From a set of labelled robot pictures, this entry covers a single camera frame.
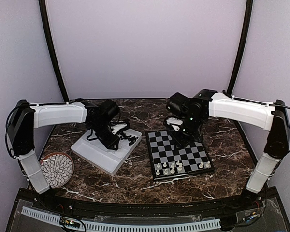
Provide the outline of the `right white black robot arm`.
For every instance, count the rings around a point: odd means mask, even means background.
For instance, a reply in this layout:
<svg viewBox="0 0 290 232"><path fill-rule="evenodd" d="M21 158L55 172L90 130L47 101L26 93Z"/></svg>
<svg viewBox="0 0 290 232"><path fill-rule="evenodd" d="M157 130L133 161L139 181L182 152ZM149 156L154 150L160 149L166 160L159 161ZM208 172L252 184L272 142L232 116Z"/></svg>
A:
<svg viewBox="0 0 290 232"><path fill-rule="evenodd" d="M202 140L201 127L209 117L240 121L269 132L263 155L247 182L246 192L237 198L237 206L242 210L247 210L255 203L255 194L262 190L274 169L289 152L290 125L282 100L261 102L203 89L193 98L175 93L166 108L182 122L172 134L180 148L192 141Z"/></svg>

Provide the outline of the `white plastic divided tray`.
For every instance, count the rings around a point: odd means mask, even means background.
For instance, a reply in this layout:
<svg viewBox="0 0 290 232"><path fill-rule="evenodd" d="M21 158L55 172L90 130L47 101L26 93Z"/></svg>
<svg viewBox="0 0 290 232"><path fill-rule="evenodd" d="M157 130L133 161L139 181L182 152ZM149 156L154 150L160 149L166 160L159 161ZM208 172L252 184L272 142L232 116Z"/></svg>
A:
<svg viewBox="0 0 290 232"><path fill-rule="evenodd" d="M127 136L135 137L136 141L130 145L127 139L120 140L119 149L114 151L106 149L98 139L93 141L87 140L90 133L91 131L87 130L86 133L71 146L71 150L76 155L106 172L110 176L115 175L142 138L141 132L128 129L124 131L124 133Z"/></svg>

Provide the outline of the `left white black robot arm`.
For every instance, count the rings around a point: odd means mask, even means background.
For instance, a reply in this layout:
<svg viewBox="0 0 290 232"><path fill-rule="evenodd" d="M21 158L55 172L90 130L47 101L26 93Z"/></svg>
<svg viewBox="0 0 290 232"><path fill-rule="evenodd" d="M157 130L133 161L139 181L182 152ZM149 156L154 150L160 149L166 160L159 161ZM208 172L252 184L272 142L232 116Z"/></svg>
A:
<svg viewBox="0 0 290 232"><path fill-rule="evenodd" d="M117 151L120 138L113 134L112 119L120 109L113 100L100 105L84 99L69 103L29 103L19 100L5 122L4 139L7 152L18 164L34 190L41 194L39 202L48 211L58 207L58 199L47 192L51 187L44 176L35 153L34 130L44 126L84 123L93 130L105 148Z"/></svg>

